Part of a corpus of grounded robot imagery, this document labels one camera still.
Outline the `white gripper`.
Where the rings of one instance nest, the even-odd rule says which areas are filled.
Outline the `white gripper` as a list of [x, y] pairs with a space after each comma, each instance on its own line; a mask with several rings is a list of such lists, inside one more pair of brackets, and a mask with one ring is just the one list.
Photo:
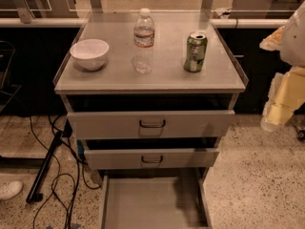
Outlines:
[[280, 51], [281, 60], [292, 66], [286, 73], [276, 73], [268, 92], [260, 126], [267, 132], [285, 126], [295, 111], [305, 103], [305, 3], [287, 21], [264, 38], [259, 47]]

